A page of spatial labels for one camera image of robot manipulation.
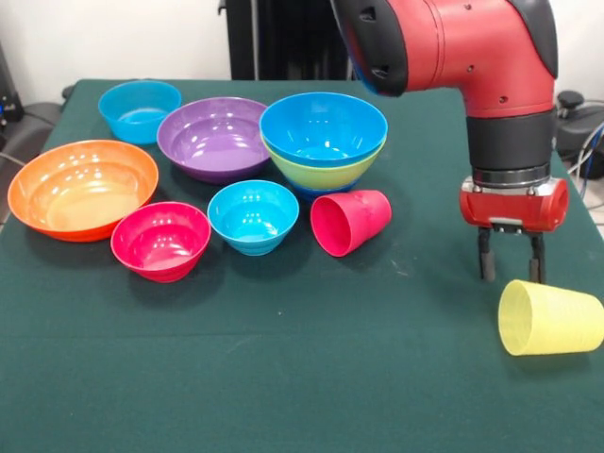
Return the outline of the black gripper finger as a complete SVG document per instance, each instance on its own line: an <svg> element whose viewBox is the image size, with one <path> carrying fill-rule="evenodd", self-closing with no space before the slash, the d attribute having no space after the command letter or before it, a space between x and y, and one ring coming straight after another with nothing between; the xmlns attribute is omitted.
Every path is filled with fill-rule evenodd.
<svg viewBox="0 0 604 453"><path fill-rule="evenodd" d="M529 232L527 234L532 250L529 260L529 280L534 283L545 284L545 239L542 232Z"/></svg>
<svg viewBox="0 0 604 453"><path fill-rule="evenodd" d="M490 246L491 229L478 228L478 261L480 278L492 282L495 280L495 255Z"/></svg>

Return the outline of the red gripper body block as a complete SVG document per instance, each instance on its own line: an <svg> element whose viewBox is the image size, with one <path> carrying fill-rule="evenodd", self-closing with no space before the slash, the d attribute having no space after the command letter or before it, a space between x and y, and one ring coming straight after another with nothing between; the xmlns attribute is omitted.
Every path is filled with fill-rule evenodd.
<svg viewBox="0 0 604 453"><path fill-rule="evenodd" d="M468 177L460 190L461 215L474 227L552 232L563 223L568 206L568 184L562 178L526 188L492 189Z"/></svg>

